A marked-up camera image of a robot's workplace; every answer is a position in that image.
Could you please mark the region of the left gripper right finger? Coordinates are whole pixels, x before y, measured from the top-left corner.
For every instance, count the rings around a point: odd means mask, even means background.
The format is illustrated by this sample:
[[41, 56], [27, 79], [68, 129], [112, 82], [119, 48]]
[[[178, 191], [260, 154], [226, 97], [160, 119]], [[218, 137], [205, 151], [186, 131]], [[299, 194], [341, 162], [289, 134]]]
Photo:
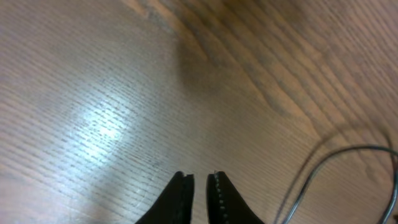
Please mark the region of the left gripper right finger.
[[225, 172], [208, 175], [206, 206], [209, 224], [264, 224], [249, 208]]

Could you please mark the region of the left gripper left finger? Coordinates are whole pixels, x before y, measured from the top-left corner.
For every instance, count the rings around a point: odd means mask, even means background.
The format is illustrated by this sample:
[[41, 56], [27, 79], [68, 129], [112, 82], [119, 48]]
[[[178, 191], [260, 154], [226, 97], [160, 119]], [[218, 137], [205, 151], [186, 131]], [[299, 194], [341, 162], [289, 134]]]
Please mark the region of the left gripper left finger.
[[191, 224], [195, 179], [178, 171], [136, 224]]

